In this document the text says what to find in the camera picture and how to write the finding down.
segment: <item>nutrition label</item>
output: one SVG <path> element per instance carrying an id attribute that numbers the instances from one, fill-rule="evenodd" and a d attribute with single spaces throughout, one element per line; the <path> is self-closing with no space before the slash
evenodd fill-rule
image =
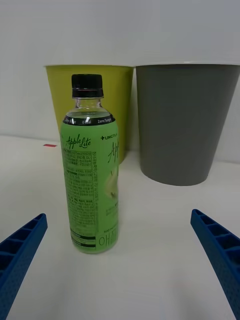
<path id="1" fill-rule="evenodd" d="M 64 148 L 63 155 L 72 240 L 95 248 L 99 197 L 96 152 Z"/>

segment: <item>white surface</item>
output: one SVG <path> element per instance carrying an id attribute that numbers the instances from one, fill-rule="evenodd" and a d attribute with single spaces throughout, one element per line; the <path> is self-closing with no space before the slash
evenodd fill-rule
<path id="1" fill-rule="evenodd" d="M 59 139 L 45 65 L 239 63 L 239 12 L 238 0 L 1 0 L 0 134 Z M 239 105 L 240 84 L 219 160 L 240 163 Z"/>
<path id="2" fill-rule="evenodd" d="M 191 225 L 198 208 L 240 236 L 240 165 L 215 162 L 206 182 L 178 187 L 119 171 L 117 244 L 98 255 L 71 242 L 60 147 L 0 137 L 0 242 L 37 216 L 48 229 L 8 320 L 234 320 Z"/>

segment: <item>green bottle label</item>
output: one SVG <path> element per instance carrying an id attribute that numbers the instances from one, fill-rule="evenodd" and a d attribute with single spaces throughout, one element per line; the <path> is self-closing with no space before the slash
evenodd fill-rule
<path id="1" fill-rule="evenodd" d="M 118 127 L 100 124 L 62 123 L 60 131 L 71 238 L 88 253 L 118 237 Z"/>

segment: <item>plastic bottle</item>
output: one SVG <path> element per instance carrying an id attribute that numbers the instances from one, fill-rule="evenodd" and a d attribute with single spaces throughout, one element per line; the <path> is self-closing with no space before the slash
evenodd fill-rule
<path id="1" fill-rule="evenodd" d="M 101 105 L 100 74 L 73 74 L 71 81 L 75 108 L 60 130 L 70 233 L 82 252 L 94 254 L 118 238 L 118 126 Z"/>

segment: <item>white table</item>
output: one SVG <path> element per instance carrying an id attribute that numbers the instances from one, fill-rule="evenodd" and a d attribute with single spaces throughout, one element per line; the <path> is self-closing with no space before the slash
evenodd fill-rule
<path id="1" fill-rule="evenodd" d="M 0 242 L 45 212 L 48 229 L 9 320 L 233 320 L 191 225 L 198 208 L 240 236 L 240 165 L 215 162 L 206 182 L 150 180 L 130 152 L 120 166 L 120 229 L 109 251 L 71 242 L 61 148 L 0 137 Z"/>

